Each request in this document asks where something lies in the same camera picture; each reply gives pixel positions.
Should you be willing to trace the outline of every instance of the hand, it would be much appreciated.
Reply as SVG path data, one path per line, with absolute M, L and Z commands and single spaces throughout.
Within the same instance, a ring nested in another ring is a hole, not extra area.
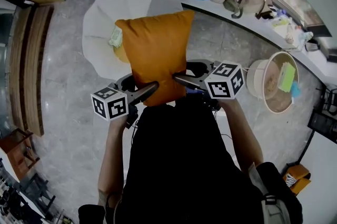
M 122 116 L 118 119 L 112 120 L 110 122 L 109 130 L 114 129 L 114 130 L 124 130 L 126 127 L 126 120 L 127 120 L 127 115 Z
M 240 105 L 237 99 L 228 100 L 228 99 L 218 99 L 217 100 L 220 106 L 226 111 L 228 108 L 234 108 L 237 105 Z

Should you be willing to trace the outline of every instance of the person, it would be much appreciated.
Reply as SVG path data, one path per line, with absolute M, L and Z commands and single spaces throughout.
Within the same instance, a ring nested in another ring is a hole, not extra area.
M 241 170 L 226 151 L 210 107 L 198 94 L 177 100 L 175 107 L 146 107 L 137 123 L 124 188 L 126 118 L 110 123 L 98 180 L 99 203 L 79 208 L 80 223 L 103 223 L 104 218 L 117 224 L 264 223 L 264 196 L 249 178 L 252 164 L 267 189 L 284 201 L 291 223 L 302 223 L 301 204 L 275 166 L 263 162 L 239 102 L 219 103 Z

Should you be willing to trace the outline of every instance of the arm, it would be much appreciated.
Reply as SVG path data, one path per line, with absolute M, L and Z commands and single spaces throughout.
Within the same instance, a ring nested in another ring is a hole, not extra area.
M 249 126 L 238 100 L 219 100 L 225 110 L 233 139 L 237 161 L 241 170 L 248 174 L 250 165 L 263 163 L 262 150 Z
M 123 175 L 123 151 L 122 139 L 126 123 L 126 116 L 110 122 L 107 135 L 105 154 L 98 178 L 99 205 L 105 206 L 107 196 L 113 193 L 109 199 L 109 206 L 115 208 L 121 198 Z

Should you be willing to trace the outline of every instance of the backpack strap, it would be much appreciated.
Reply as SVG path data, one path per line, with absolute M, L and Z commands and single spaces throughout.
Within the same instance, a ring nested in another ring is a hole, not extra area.
M 238 2 L 237 8 L 235 9 L 234 13 L 232 14 L 232 18 L 233 19 L 238 19 L 240 17 L 242 17 L 243 14 L 243 6 L 246 4 L 247 0 L 240 0 L 240 2 Z
M 268 192 L 254 163 L 249 168 L 249 178 L 263 195 L 261 205 L 264 224 L 291 224 L 284 202 Z
M 263 11 L 263 9 L 264 9 L 264 6 L 265 6 L 265 0 L 263 0 L 263 5 L 262 5 L 260 11 L 259 11 L 258 13 L 255 14 L 255 17 L 256 17 L 257 19 L 260 19 L 260 18 L 261 18 L 261 16 L 262 16 L 262 11 Z

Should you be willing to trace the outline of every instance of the green sponge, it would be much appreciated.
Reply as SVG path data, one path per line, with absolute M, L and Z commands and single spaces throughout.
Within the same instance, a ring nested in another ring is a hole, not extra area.
M 114 31 L 111 34 L 109 45 L 119 48 L 122 45 L 122 30 L 115 26 Z
M 277 87 L 284 92 L 290 92 L 295 72 L 296 69 L 289 62 L 283 63 Z

